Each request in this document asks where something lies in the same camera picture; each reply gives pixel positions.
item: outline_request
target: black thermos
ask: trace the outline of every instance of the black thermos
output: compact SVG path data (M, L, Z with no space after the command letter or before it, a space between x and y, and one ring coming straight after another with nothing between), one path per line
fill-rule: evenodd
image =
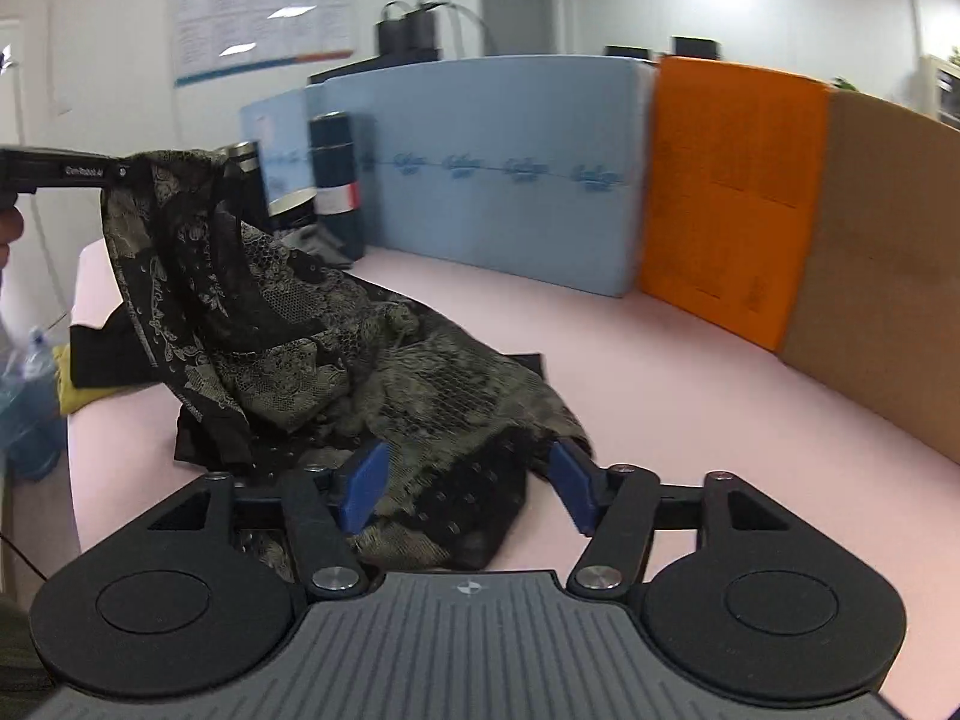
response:
M217 149L230 162L240 167L243 190L240 199L240 218L258 230L271 232L270 215L267 211L267 190L263 185L260 169L260 154L256 141L243 141Z
M310 158L317 187L317 215L343 242L344 254L359 260L364 254L363 220L347 114L328 113L310 119Z

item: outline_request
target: black lace fabric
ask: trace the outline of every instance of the black lace fabric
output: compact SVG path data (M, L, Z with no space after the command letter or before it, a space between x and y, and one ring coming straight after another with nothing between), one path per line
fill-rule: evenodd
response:
M102 198L117 284L157 379L181 399L176 457L269 480L374 438L390 482L359 556L486 565L557 437L587 445L534 372L458 325L240 223L219 156L131 158Z

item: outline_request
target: orange panel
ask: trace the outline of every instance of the orange panel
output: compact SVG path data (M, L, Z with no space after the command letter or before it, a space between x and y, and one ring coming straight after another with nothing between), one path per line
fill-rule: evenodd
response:
M829 87L667 57L654 101L640 288L776 349L803 275Z

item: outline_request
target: plastic bottle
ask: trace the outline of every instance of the plastic bottle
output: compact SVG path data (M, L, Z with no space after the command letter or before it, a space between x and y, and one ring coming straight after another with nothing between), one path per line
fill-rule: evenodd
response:
M56 360L41 330L18 364L7 366L0 383L0 446L18 479L38 480L66 449L66 419L59 413Z

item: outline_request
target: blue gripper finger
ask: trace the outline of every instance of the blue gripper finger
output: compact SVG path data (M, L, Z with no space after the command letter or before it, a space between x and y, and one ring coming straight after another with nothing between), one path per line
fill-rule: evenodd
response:
M550 447L547 479L584 536L593 536L600 520L596 485L602 482L602 475L589 455L570 439L559 440Z
M348 536L356 536L367 525L373 507L387 488L387 480L390 478L390 447L379 442L361 448L347 464L352 466L352 472L341 480L342 493L337 509L337 525Z

